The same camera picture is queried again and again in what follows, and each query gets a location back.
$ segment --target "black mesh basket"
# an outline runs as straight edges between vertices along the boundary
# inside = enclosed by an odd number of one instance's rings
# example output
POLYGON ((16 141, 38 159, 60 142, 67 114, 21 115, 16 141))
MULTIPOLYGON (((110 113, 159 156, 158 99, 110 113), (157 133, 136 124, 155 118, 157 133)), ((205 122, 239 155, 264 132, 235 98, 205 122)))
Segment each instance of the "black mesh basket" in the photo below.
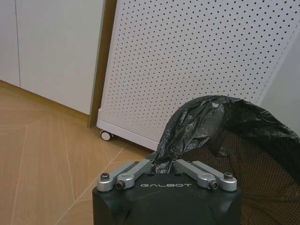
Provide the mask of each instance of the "black mesh basket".
POLYGON ((224 96, 186 103, 160 140, 157 173, 168 173, 178 158, 234 174, 241 224, 300 224, 300 140, 266 110, 224 96))

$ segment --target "wooden trim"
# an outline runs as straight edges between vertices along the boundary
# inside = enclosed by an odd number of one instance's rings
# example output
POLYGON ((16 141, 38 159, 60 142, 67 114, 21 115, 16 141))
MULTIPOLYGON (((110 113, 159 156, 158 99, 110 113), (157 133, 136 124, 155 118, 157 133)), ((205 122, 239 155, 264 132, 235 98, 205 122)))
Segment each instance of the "wooden trim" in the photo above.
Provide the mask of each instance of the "wooden trim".
POLYGON ((99 47, 99 55, 97 62, 96 78, 94 83, 94 91, 92 97, 92 106, 88 126, 96 125, 98 117, 98 109, 101 106, 101 99, 104 87, 104 79, 106 73, 106 66, 108 61, 109 48, 111 44, 111 37, 113 32, 113 21, 116 11, 117 0, 106 0, 102 24, 101 41, 99 47))
POLYGON ((17 86, 14 86, 12 84, 6 83, 4 81, 0 80, 0 88, 7 91, 10 95, 18 96, 20 98, 26 98, 33 102, 36 102, 40 105, 43 105, 46 107, 46 109, 51 110, 53 113, 61 114, 61 115, 68 115, 72 116, 74 118, 82 120, 85 124, 87 124, 89 116, 87 114, 84 114, 80 111, 77 111, 75 109, 71 109, 65 105, 59 104, 57 102, 54 102, 50 99, 47 99, 45 97, 39 96, 37 94, 34 94, 30 91, 24 90, 22 88, 19 88, 17 86))

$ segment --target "plastic bag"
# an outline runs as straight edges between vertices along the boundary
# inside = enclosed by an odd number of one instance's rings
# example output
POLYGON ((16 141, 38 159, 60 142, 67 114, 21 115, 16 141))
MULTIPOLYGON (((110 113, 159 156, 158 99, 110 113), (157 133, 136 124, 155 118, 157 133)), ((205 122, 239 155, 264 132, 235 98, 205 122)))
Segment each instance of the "plastic bag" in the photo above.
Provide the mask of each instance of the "plastic bag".
POLYGON ((268 111, 226 96, 199 97, 174 113, 157 147, 156 172, 169 173, 172 161, 203 145, 226 157, 226 131, 259 146, 300 183, 300 138, 268 111))

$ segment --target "silver metal bracket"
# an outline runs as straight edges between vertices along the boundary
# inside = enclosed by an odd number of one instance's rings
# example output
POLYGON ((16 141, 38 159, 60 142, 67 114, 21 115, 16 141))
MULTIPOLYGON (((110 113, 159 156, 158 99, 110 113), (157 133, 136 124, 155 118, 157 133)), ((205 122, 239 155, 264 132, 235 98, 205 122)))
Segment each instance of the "silver metal bracket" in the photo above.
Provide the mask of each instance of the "silver metal bracket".
POLYGON ((115 185, 117 181, 117 177, 120 173, 124 173, 127 170, 130 170, 132 167, 134 167, 137 163, 134 162, 128 162, 124 165, 120 166, 118 169, 111 173, 103 173, 97 180, 97 190, 101 192, 110 191, 113 189, 113 186, 115 185))
POLYGON ((190 176, 203 188, 216 189, 218 187, 218 183, 214 175, 200 170, 183 159, 177 159, 175 161, 175 171, 177 173, 185 173, 190 176))
POLYGON ((143 173, 149 172, 151 166, 151 160, 144 159, 129 171, 119 174, 116 182, 116 188, 123 190, 133 187, 135 185, 135 180, 138 179, 143 173))
POLYGON ((200 161, 194 161, 192 165, 207 173, 213 174, 222 190, 235 191, 237 189, 237 180, 233 177, 232 173, 221 173, 200 161))

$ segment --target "cabinet door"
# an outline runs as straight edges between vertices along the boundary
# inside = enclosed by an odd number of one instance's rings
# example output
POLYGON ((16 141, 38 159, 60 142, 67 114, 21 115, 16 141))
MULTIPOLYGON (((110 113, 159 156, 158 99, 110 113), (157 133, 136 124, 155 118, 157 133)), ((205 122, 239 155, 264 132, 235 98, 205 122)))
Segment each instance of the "cabinet door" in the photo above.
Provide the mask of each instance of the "cabinet door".
POLYGON ((89 114, 102 0, 17 0, 21 87, 89 114))
POLYGON ((15 0, 0 1, 0 80, 20 86, 15 0))

